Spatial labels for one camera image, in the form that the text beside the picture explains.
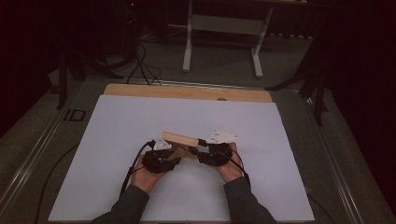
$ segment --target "hand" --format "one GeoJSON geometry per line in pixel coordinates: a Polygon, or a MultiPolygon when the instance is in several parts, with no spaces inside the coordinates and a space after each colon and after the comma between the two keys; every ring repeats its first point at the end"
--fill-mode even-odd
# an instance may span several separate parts
{"type": "MultiPolygon", "coordinates": [[[[233,156],[231,159],[233,159],[236,163],[241,164],[241,159],[239,156],[236,154],[236,143],[230,143],[229,144],[231,149],[233,150],[233,156]]],[[[238,177],[242,176],[242,171],[239,169],[235,164],[233,164],[231,161],[228,161],[225,165],[219,166],[219,167],[214,167],[219,173],[221,178],[226,182],[230,182],[232,180],[235,180],[238,177]]]]}
{"type": "Polygon", "coordinates": [[[154,174],[144,168],[142,160],[144,155],[139,157],[136,167],[134,168],[134,172],[131,175],[131,184],[137,186],[138,188],[145,191],[147,194],[150,194],[154,189],[157,182],[166,175],[166,173],[154,174]]]}

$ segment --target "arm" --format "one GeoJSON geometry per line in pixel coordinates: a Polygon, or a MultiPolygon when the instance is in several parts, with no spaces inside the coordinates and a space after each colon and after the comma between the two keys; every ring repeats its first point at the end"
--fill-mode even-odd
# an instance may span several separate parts
{"type": "MultiPolygon", "coordinates": [[[[239,156],[236,155],[236,144],[231,143],[230,147],[233,150],[232,159],[241,164],[239,156]]],[[[268,210],[259,204],[250,191],[248,182],[236,165],[229,161],[225,165],[215,167],[215,169],[226,182],[224,191],[232,223],[276,223],[268,210]]]]}
{"type": "Polygon", "coordinates": [[[142,159],[143,156],[140,156],[136,168],[134,169],[135,172],[131,176],[131,185],[111,207],[111,210],[94,219],[91,222],[92,224],[139,223],[146,205],[149,202],[149,194],[161,177],[166,174],[154,174],[149,172],[146,168],[141,168],[143,167],[142,159]]]}
{"type": "Polygon", "coordinates": [[[251,193],[244,177],[226,183],[224,191],[233,223],[276,223],[268,210],[251,193]]]}

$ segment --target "wooden piece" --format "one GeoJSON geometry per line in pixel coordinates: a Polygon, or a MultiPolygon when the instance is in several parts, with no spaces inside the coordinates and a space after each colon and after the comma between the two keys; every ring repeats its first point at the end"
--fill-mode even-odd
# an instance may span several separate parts
{"type": "Polygon", "coordinates": [[[273,102],[272,97],[268,91],[247,91],[202,87],[146,86],[115,83],[109,84],[106,87],[104,95],[124,95],[197,100],[218,100],[219,98],[224,98],[228,101],[240,102],[273,102]]]}
{"type": "Polygon", "coordinates": [[[177,147],[177,149],[170,155],[168,158],[166,158],[166,161],[172,161],[176,158],[181,158],[186,155],[187,151],[183,147],[177,147]]]}
{"type": "Polygon", "coordinates": [[[161,138],[165,141],[171,142],[172,144],[177,143],[187,147],[198,147],[198,139],[183,136],[176,133],[163,132],[161,138]]]}

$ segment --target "wooden block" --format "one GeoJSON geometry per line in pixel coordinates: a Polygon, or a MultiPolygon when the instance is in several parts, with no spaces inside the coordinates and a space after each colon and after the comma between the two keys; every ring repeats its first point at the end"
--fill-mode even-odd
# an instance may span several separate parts
{"type": "Polygon", "coordinates": [[[182,147],[178,147],[173,153],[172,155],[170,155],[168,158],[166,158],[166,161],[172,161],[176,158],[181,158],[184,157],[184,155],[186,155],[187,151],[182,148],[182,147]]]}
{"type": "Polygon", "coordinates": [[[176,133],[163,132],[163,134],[161,135],[161,138],[165,141],[177,143],[182,146],[198,147],[198,139],[191,138],[188,136],[183,136],[183,135],[176,134],[176,133]]]}

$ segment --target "white bracket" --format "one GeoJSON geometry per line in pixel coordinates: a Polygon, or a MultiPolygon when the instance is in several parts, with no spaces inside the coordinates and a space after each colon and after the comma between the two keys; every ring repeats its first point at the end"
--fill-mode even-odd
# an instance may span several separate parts
{"type": "Polygon", "coordinates": [[[208,144],[230,143],[238,138],[239,136],[233,133],[215,131],[214,133],[212,133],[212,135],[210,135],[209,138],[206,139],[206,142],[208,144]]]}

